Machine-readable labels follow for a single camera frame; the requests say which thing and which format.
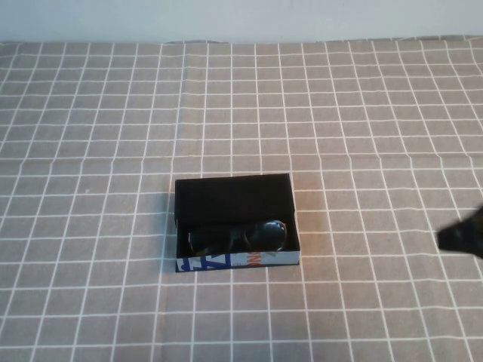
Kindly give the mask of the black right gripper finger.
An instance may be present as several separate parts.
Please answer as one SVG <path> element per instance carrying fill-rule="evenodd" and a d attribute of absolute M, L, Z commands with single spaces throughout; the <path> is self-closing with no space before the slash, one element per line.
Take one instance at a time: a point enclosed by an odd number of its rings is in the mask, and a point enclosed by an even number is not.
<path fill-rule="evenodd" d="M 437 237 L 439 241 L 481 241 L 482 207 L 465 219 L 438 231 Z"/>

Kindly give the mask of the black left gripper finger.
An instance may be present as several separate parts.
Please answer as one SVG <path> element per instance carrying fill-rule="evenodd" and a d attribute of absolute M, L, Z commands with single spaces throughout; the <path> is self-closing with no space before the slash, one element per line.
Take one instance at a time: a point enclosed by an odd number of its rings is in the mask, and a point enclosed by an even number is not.
<path fill-rule="evenodd" d="M 439 232 L 438 248 L 448 252 L 465 253 L 482 258 L 482 242 L 471 235 L 458 232 Z"/>

